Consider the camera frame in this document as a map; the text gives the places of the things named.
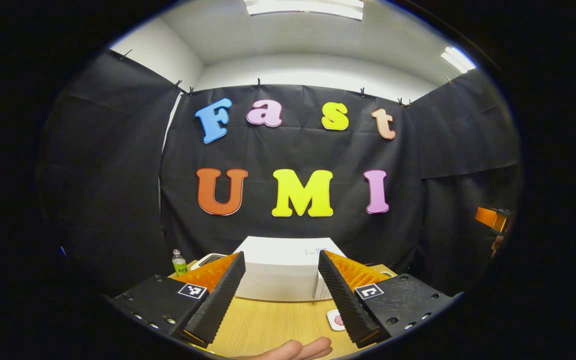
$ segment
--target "black cloth backdrop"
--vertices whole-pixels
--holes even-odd
[[[61,92],[36,167],[55,243],[106,294],[172,272],[158,176],[179,91],[119,57],[111,50],[100,55]]]
[[[229,98],[226,135],[204,143],[204,130],[195,112]],[[257,100],[281,104],[278,127],[253,125],[247,112]],[[342,103],[349,125],[327,130],[322,106]],[[383,108],[395,119],[392,140],[377,131],[371,112]],[[301,85],[256,85],[207,89],[182,96],[167,132],[161,166],[162,221],[170,246],[190,259],[207,253],[230,254],[247,236],[276,238],[330,237],[346,256],[362,262],[406,269],[419,237],[423,189],[420,180],[416,130],[405,109],[397,103],[361,97],[341,89]],[[248,172],[242,204],[228,216],[208,214],[199,207],[195,175],[201,168],[221,171],[215,200],[228,201],[229,169]],[[274,217],[278,181],[273,172],[292,169],[303,186],[319,169],[332,172],[329,196],[333,215],[306,213]],[[368,214],[368,181],[364,172],[386,171],[385,198],[390,210]]]
[[[298,85],[183,95],[162,155],[179,90],[119,57],[111,50],[101,54],[62,92],[46,122],[37,166],[42,208],[55,241],[106,294],[172,272],[173,248],[192,260],[230,253],[247,235],[330,237],[350,258],[411,271],[444,292],[466,289],[488,263],[485,248],[494,238],[474,214],[479,206],[502,207],[500,196],[509,199],[503,207],[511,207],[505,204],[513,203],[518,189],[517,137],[503,116],[505,107],[477,70],[410,107]],[[226,110],[229,122],[222,125],[227,133],[205,144],[194,114],[221,98],[233,102]],[[282,104],[282,125],[246,121],[252,103],[261,99]],[[323,128],[322,105],[329,101],[346,105],[346,130]],[[393,116],[393,140],[377,132],[370,112],[379,108]],[[218,216],[201,210],[195,173],[202,167],[221,171],[215,187],[220,202],[229,196],[226,171],[248,171],[237,212]],[[313,171],[331,171],[333,216],[273,217],[277,169],[294,170],[304,185]],[[382,214],[366,212],[370,198],[363,173],[373,169],[388,174],[390,210]]]

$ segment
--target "orange object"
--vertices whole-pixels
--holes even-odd
[[[205,287],[208,289],[209,293],[212,293],[219,283],[219,280],[222,279],[222,276],[224,276],[228,268],[239,254],[240,253],[236,252],[233,253],[233,255],[228,255],[226,257],[222,257],[221,259],[208,262],[208,264],[194,269],[193,271],[188,271],[187,273],[174,277],[173,279],[183,283]]]
[[[384,273],[380,273],[375,269],[371,269],[366,265],[359,264],[354,260],[350,260],[347,257],[337,255],[336,253],[324,250],[332,264],[339,271],[343,280],[348,284],[350,290],[355,291],[358,287],[363,287],[364,285],[370,285],[379,283],[380,281],[388,280],[390,277]]]
[[[230,199],[226,203],[215,201],[215,182],[222,175],[221,171],[215,168],[201,168],[197,170],[196,175],[199,178],[197,201],[204,212],[213,215],[231,215],[240,209],[244,179],[248,177],[246,170],[231,168],[226,171],[226,176],[230,178]]]
[[[475,215],[475,220],[486,224],[490,228],[501,232],[506,223],[506,217],[502,214],[498,214],[495,210],[485,209],[483,207],[477,208],[477,214]]]

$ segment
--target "orange letter u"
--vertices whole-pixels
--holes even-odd
[[[231,168],[226,171],[226,176],[230,178],[230,199],[226,203],[215,201],[215,182],[222,175],[221,171],[215,168],[201,168],[196,174],[199,178],[197,201],[204,212],[213,215],[231,215],[240,209],[244,178],[248,177],[246,170]]]

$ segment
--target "pink letter i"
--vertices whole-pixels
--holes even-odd
[[[368,188],[370,189],[370,205],[366,207],[368,214],[385,213],[390,209],[386,203],[384,195],[384,178],[386,171],[368,170],[363,173],[363,177],[368,179]]]

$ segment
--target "finger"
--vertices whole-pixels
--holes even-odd
[[[332,347],[329,347],[326,350],[323,350],[322,352],[318,352],[311,357],[304,358],[303,360],[313,360],[313,359],[323,358],[324,356],[326,356],[330,353],[332,353]]]
[[[288,340],[272,350],[249,357],[249,360],[292,360],[302,351],[302,343],[297,340]]]
[[[315,341],[304,345],[295,360],[303,360],[312,357],[322,351],[326,351],[330,347],[331,341],[327,337],[320,337]]]

